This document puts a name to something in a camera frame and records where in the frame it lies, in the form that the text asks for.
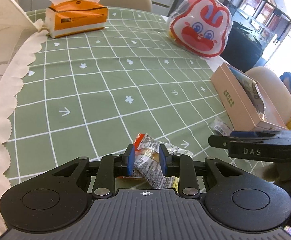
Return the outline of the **beige chair right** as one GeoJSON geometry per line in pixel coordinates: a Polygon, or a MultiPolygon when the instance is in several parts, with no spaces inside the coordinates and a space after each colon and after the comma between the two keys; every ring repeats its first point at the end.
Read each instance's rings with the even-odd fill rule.
{"type": "Polygon", "coordinates": [[[253,67],[245,74],[261,85],[284,124],[291,130],[291,94],[284,82],[266,67],[253,67]]]}

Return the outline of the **pink cardboard box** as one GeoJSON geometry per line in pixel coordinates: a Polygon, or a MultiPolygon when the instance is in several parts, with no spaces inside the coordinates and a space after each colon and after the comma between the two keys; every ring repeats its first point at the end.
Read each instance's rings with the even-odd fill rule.
{"type": "Polygon", "coordinates": [[[245,90],[232,74],[229,64],[220,65],[210,78],[236,131],[286,130],[265,90],[256,81],[265,105],[265,121],[260,118],[245,90]]]}

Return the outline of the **black fish tank cabinet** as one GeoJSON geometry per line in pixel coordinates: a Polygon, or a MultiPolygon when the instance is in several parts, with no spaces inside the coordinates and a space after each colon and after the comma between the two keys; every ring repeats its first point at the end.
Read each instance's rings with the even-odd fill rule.
{"type": "Polygon", "coordinates": [[[245,72],[263,66],[284,40],[291,18],[274,0],[230,0],[233,27],[221,57],[245,72]]]}

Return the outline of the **red white rabbit pillow bag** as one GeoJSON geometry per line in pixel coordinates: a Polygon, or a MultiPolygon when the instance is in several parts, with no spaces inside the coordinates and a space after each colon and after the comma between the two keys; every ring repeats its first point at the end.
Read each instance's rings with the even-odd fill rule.
{"type": "Polygon", "coordinates": [[[184,0],[167,20],[167,33],[179,46],[202,57],[219,56],[233,22],[218,0],[184,0]]]}

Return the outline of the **white scalloped table cover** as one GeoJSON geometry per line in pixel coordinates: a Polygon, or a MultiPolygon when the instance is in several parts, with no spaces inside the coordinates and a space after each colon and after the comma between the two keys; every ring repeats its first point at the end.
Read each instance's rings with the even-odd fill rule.
{"type": "MultiPolygon", "coordinates": [[[[5,176],[10,154],[4,146],[12,133],[9,116],[17,106],[22,79],[47,41],[47,33],[43,20],[33,22],[15,0],[0,0],[0,198],[11,187],[5,176]]],[[[0,236],[6,229],[0,213],[0,236]]]]}

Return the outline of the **small clear grey snack packet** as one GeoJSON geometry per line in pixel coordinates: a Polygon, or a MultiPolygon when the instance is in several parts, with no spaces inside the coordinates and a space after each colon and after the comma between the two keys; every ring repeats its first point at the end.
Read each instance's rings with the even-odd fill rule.
{"type": "Polygon", "coordinates": [[[224,122],[221,118],[216,116],[209,123],[209,127],[214,135],[230,136],[234,129],[224,122]]]}

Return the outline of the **orange tissue box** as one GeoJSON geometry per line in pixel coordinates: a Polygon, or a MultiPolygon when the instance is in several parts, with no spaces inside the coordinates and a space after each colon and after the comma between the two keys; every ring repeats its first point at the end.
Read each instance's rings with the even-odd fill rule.
{"type": "Polygon", "coordinates": [[[49,0],[45,25],[51,38],[105,28],[108,8],[100,0],[49,0]]]}

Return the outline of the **blue clear snack packet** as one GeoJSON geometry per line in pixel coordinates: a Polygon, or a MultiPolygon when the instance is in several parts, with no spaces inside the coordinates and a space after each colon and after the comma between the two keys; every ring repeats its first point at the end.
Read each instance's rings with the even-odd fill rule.
{"type": "Polygon", "coordinates": [[[260,118],[265,121],[265,105],[256,81],[234,67],[229,66],[229,69],[245,90],[260,118]]]}

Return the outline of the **green checkered tablecloth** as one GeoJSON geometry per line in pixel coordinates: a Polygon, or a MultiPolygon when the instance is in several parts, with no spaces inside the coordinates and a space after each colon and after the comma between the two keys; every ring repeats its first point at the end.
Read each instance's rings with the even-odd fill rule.
{"type": "Polygon", "coordinates": [[[80,156],[121,154],[139,133],[253,172],[260,162],[208,144],[215,118],[229,122],[210,81],[222,63],[176,46],[163,16],[138,10],[110,8],[103,30],[49,38],[16,96],[5,175],[16,185],[80,156]]]}

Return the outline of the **printed snack wrapper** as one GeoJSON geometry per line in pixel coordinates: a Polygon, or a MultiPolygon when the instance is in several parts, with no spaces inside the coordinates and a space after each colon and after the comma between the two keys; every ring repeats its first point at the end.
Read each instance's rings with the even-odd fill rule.
{"type": "Polygon", "coordinates": [[[181,147],[154,139],[148,134],[139,133],[133,143],[135,147],[135,163],[131,179],[145,179],[153,189],[178,189],[178,178],[165,177],[161,171],[159,146],[164,144],[170,154],[185,154],[190,157],[193,153],[187,147],[185,140],[181,147]]]}

